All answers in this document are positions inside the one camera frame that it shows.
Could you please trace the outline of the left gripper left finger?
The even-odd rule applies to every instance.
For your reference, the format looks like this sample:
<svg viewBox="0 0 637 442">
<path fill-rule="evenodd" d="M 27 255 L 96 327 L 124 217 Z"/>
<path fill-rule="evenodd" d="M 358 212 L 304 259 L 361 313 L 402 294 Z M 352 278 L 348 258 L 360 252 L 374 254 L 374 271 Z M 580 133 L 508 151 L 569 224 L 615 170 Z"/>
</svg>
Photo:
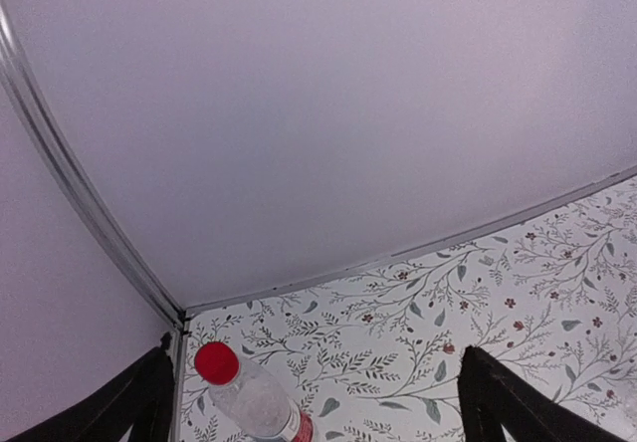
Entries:
<svg viewBox="0 0 637 442">
<path fill-rule="evenodd" d="M 169 440 L 175 378 L 171 334 L 99 390 L 11 438 L 14 442 Z"/>
</svg>

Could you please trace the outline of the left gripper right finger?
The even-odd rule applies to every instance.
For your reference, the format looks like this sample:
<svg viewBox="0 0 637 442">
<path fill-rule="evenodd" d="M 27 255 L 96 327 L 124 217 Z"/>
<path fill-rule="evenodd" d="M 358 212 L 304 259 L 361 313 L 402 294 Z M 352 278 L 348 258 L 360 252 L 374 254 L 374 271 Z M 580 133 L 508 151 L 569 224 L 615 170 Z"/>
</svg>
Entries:
<svg viewBox="0 0 637 442">
<path fill-rule="evenodd" d="M 457 379 L 467 442 L 621 442 L 617 435 L 551 401 L 480 347 L 469 345 Z"/>
</svg>

